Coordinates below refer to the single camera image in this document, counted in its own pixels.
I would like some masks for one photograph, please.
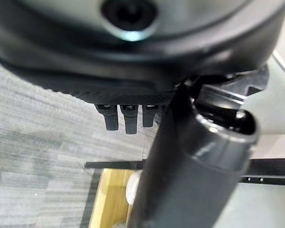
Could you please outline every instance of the black plastic part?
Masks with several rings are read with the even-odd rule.
[[[166,109],[142,172],[130,228],[212,227],[257,141],[254,121],[249,124],[253,135],[212,131],[179,92]]]
[[[270,185],[285,185],[285,177],[268,177],[268,176],[243,176],[242,183],[249,184],[270,184]]]
[[[96,161],[86,162],[86,169],[122,169],[122,170],[142,170],[146,160],[142,161]]]
[[[148,104],[142,106],[142,126],[152,127],[155,114],[162,110],[162,106]]]
[[[285,158],[253,159],[249,165],[248,176],[285,177]]]
[[[107,0],[101,12],[114,26],[125,31],[148,28],[157,16],[157,9],[147,0]]]
[[[105,126],[108,131],[118,130],[118,112],[117,105],[96,104],[98,112],[104,115]]]
[[[120,109],[124,116],[126,134],[136,134],[138,105],[120,105]]]
[[[0,60],[27,81],[90,103],[166,105],[175,85],[190,75],[225,75],[263,66],[284,15],[285,0],[252,0],[206,28],[126,42],[66,28],[16,0],[0,0]]]

